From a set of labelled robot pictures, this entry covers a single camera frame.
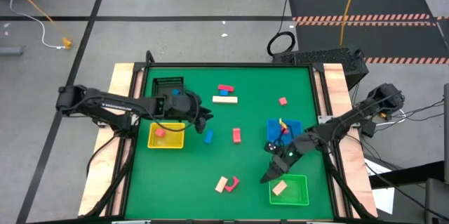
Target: pink block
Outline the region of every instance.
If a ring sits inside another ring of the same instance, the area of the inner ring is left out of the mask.
[[[224,84],[219,84],[218,85],[218,89],[219,90],[226,90],[226,91],[230,91],[230,92],[234,91],[234,87],[233,86],[225,86]]]
[[[166,131],[164,129],[156,129],[156,132],[154,132],[154,134],[159,137],[163,137],[166,134]]]
[[[241,143],[240,129],[232,129],[232,139],[235,144]]]
[[[232,190],[239,184],[239,179],[238,178],[236,178],[235,176],[233,177],[233,179],[234,179],[234,184],[233,185],[231,185],[231,186],[225,186],[224,188],[226,189],[226,191],[228,191],[228,192],[232,192]]]
[[[287,99],[286,98],[279,98],[279,104],[287,105]]]

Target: gray floor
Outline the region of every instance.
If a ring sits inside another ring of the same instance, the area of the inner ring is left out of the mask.
[[[34,0],[50,15],[90,15],[95,0]],[[427,0],[434,15],[449,15],[447,0]],[[12,15],[9,0],[0,0],[0,15]],[[283,0],[103,0],[99,15],[280,15]],[[15,9],[37,15],[25,0]],[[41,45],[35,22],[0,22],[0,46],[25,45],[16,58],[0,58],[0,219],[14,223],[54,115],[57,88],[72,66],[85,22],[63,22],[75,48],[58,51]],[[283,29],[290,29],[284,23]],[[46,23],[46,41],[60,35]],[[266,45],[279,22],[96,22],[79,68],[76,84],[107,90],[116,62],[144,59],[150,49],[164,62],[269,62]],[[281,50],[285,40],[276,43]],[[441,99],[448,82],[447,65],[370,65],[358,100],[383,82],[406,96],[404,110]],[[417,117],[436,114],[426,111]],[[379,132],[370,143],[382,158],[408,167],[443,158],[442,118],[407,121]],[[74,218],[85,181],[96,128],[89,119],[63,119],[28,221]]]

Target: green table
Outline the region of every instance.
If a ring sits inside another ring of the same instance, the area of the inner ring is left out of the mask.
[[[268,119],[295,119],[302,127],[316,125],[316,106],[308,67],[250,68],[151,68],[145,96],[151,95],[152,80],[184,77],[185,88],[198,93],[203,106],[214,118],[205,133],[194,127],[185,132],[181,150],[147,147],[151,121],[140,124],[133,172],[130,180],[126,218],[146,219],[333,219],[328,181],[321,153],[301,158],[291,174],[307,177],[309,206],[269,203],[268,183],[259,180],[268,168],[271,155],[263,150]],[[232,95],[238,104],[215,104],[218,84],[235,86]],[[288,104],[280,106],[278,99]],[[232,141],[232,129],[241,129],[242,143]],[[212,143],[204,143],[212,129]],[[221,176],[236,176],[240,183],[233,192],[218,193]]]

